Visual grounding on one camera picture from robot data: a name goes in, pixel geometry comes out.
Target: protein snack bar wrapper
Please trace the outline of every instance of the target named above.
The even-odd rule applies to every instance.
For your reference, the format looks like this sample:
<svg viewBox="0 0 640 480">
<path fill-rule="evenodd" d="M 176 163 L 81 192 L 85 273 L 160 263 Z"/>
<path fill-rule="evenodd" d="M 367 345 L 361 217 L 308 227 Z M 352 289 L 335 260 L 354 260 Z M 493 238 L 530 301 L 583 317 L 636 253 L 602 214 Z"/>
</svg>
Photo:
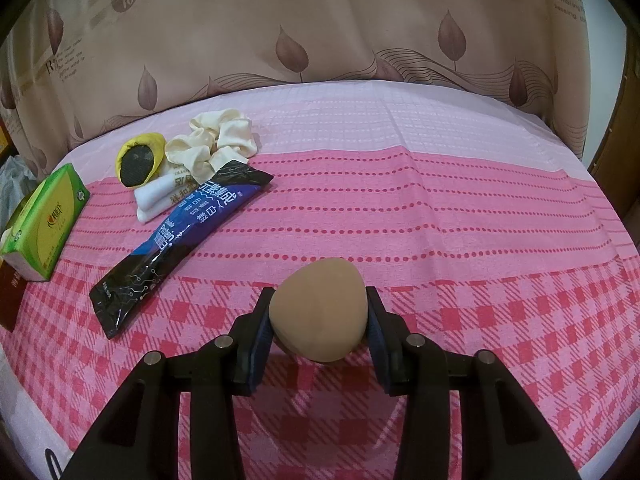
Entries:
<svg viewBox="0 0 640 480">
<path fill-rule="evenodd" d="M 116 336 L 150 293 L 272 175 L 232 160 L 180 202 L 149 240 L 96 283 L 89 298 L 108 339 Z"/>
</svg>

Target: white towel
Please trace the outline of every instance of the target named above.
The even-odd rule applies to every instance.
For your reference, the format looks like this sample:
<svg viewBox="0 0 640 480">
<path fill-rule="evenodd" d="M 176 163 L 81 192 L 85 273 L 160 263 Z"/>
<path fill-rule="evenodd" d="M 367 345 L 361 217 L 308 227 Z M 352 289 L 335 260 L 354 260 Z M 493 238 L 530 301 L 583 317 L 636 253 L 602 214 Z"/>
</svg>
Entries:
<svg viewBox="0 0 640 480">
<path fill-rule="evenodd" d="M 160 213 L 163 213 L 167 209 L 175 206 L 180 200 L 186 197 L 191 191 L 196 189 L 198 184 L 195 182 L 191 184 L 186 184 L 184 186 L 180 186 L 177 189 L 174 189 L 171 193 L 166 196 L 163 196 L 160 200 L 156 201 L 155 204 L 151 206 L 151 208 L 143 210 L 138 208 L 136 211 L 136 215 L 138 216 L 138 221 L 146 224 L 150 220 L 154 219 Z"/>
<path fill-rule="evenodd" d="M 158 178 L 147 182 L 144 186 L 136 188 L 133 194 L 136 197 L 138 208 L 143 211 L 151 209 L 151 207 L 161 198 L 169 195 L 174 189 L 185 184 L 192 184 L 193 177 L 189 174 L 189 170 L 184 166 L 170 171 L 169 173 L 159 176 Z"/>
<path fill-rule="evenodd" d="M 199 184 L 228 161 L 247 163 L 258 152 L 251 121 L 234 108 L 198 114 L 189 126 L 191 133 L 175 136 L 164 152 L 169 162 L 184 165 Z"/>
</svg>

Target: yellow object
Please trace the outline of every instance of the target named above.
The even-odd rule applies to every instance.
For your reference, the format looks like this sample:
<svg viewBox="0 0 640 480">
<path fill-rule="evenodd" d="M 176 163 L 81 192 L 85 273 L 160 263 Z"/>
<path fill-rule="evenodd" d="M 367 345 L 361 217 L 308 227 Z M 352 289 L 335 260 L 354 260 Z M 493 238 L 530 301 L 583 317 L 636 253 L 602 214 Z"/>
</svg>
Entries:
<svg viewBox="0 0 640 480">
<path fill-rule="evenodd" d="M 3 126 L 4 124 L 2 123 L 2 119 L 0 119 L 0 160 L 4 155 L 4 152 L 9 150 L 9 145 L 11 145 L 11 141 L 4 131 Z"/>
<path fill-rule="evenodd" d="M 152 132 L 149 134 L 141 134 L 125 142 L 124 145 L 121 147 L 120 151 L 118 152 L 118 156 L 116 157 L 116 176 L 118 177 L 118 180 L 122 182 L 122 179 L 120 178 L 120 167 L 122 165 L 122 157 L 134 146 L 148 146 L 151 149 L 151 152 L 154 154 L 154 165 L 152 170 L 149 172 L 146 179 L 144 180 L 144 182 L 140 183 L 139 186 L 133 186 L 133 187 L 144 186 L 147 182 L 155 178 L 156 173 L 158 172 L 158 168 L 160 167 L 160 164 L 164 159 L 165 144 L 166 144 L 166 140 L 164 140 L 164 137 L 162 136 L 162 134 L 159 134 L 157 132 Z"/>
</svg>

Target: tissue box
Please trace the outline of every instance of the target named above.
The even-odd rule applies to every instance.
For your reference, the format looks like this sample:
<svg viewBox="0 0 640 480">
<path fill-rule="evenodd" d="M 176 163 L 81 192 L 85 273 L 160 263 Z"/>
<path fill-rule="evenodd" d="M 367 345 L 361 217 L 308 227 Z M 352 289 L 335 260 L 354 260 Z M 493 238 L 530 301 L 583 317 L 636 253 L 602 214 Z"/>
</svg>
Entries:
<svg viewBox="0 0 640 480">
<path fill-rule="evenodd" d="M 9 332 L 15 327 L 15 320 L 18 317 L 18 309 L 22 302 L 24 289 L 27 287 L 25 280 L 7 262 L 0 260 L 0 326 Z"/>
<path fill-rule="evenodd" d="M 0 256 L 26 280 L 46 282 L 88 198 L 74 167 L 65 164 L 33 192 Z"/>
</svg>

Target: pink checkered pattern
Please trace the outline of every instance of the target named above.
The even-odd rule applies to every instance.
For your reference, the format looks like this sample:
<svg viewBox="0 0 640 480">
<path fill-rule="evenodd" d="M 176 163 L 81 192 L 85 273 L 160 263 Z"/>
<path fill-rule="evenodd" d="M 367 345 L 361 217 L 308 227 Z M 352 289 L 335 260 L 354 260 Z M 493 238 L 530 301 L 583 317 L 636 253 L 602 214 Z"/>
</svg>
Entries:
<svg viewBox="0 0 640 480">
<path fill-rule="evenodd" d="M 402 147 L 254 160 L 275 175 L 271 189 L 112 341 L 88 291 L 161 219 L 141 226 L 129 190 L 112 178 L 91 184 L 52 280 L 28 286 L 15 331 L 0 332 L 20 383 L 73 449 L 145 352 L 198 348 L 249 311 L 263 286 L 328 256 L 354 262 L 411 330 L 447 350 L 495 351 L 578 467 L 638 407 L 640 258 L 593 182 Z M 188 478 L 184 397 L 179 466 Z M 452 479 L 461 467 L 456 396 L 453 406 Z M 250 479 L 389 478 L 403 415 L 365 347 L 326 366 L 274 347 L 257 393 L 236 399 Z"/>
</svg>

